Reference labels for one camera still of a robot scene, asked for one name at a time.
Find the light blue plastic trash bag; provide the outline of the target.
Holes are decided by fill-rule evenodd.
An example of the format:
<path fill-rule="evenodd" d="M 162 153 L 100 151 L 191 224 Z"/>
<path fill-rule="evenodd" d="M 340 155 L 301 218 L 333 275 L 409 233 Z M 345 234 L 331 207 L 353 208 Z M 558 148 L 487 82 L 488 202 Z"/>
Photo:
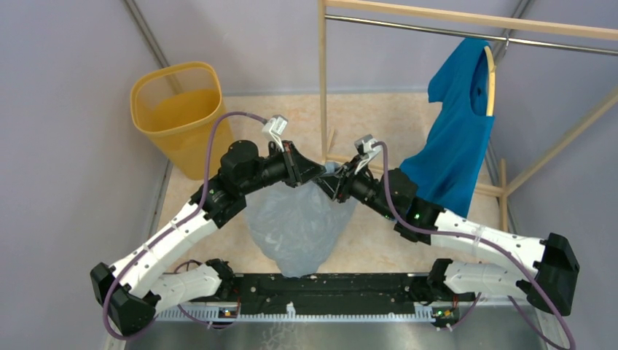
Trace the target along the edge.
<path fill-rule="evenodd" d="M 254 243 L 288 278 L 318 271 L 332 253 L 358 204 L 332 200 L 315 182 L 278 182 L 246 196 L 243 210 Z"/>

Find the yellow plastic trash bin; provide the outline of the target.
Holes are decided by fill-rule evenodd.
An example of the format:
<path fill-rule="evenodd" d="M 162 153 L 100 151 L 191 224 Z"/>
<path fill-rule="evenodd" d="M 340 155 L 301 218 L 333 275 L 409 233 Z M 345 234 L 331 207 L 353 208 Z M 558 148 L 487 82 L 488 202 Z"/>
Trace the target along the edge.
<path fill-rule="evenodd" d="M 187 178 L 211 178 L 234 142 L 215 70 L 187 62 L 152 71 L 130 92 L 133 124 Z"/>

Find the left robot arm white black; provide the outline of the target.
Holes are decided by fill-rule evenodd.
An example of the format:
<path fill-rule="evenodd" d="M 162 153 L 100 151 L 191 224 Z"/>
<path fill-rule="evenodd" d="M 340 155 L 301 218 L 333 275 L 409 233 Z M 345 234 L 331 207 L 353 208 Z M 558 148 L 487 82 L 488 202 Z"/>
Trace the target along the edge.
<path fill-rule="evenodd" d="M 139 248 L 111 265 L 90 271 L 103 324 L 119 340 L 141 334 L 162 311 L 195 298 L 225 301 L 233 293 L 232 270 L 221 260 L 180 274 L 167 269 L 189 248 L 215 233 L 246 207 L 246 196 L 279 182 L 299 187 L 323 175 L 325 167 L 303 156 L 292 141 L 268 144 L 236 141 L 220 160 L 216 176 L 203 184 L 180 212 Z"/>

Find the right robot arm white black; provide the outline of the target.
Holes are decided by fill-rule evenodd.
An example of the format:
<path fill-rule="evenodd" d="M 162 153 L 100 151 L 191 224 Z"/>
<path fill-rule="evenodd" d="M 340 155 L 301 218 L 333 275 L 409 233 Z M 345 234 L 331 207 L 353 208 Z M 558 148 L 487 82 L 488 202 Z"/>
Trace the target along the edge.
<path fill-rule="evenodd" d="M 427 281 L 436 300 L 451 295 L 487 293 L 527 300 L 550 313 L 571 314 L 580 265 L 569 240 L 557 233 L 546 238 L 518 236 L 472 222 L 416 195 L 417 185 L 395 168 L 381 179 L 348 164 L 314 181 L 339 203 L 354 198 L 387 219 L 400 216 L 394 230 L 411 242 L 474 255 L 481 266 L 437 260 Z"/>

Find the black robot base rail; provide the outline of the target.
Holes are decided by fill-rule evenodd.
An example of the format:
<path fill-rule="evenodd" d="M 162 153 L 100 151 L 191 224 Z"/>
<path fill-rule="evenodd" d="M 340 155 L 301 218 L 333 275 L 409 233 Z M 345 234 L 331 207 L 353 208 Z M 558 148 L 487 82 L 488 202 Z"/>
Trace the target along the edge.
<path fill-rule="evenodd" d="M 223 281 L 205 303 L 232 303 L 242 315 L 283 314 L 289 303 L 300 315 L 411 314 L 434 302 L 472 302 L 424 273 L 317 273 L 287 278 L 279 273 L 237 274 Z"/>

